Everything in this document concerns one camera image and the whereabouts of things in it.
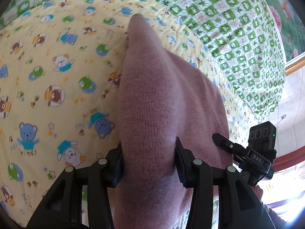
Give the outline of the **person's right hand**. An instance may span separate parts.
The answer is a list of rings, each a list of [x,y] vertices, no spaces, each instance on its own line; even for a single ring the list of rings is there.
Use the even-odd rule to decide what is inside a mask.
[[[259,201],[261,201],[262,200],[262,196],[263,196],[263,190],[260,188],[260,186],[256,185],[256,186],[251,186],[250,188],[254,192],[256,197],[259,199]]]

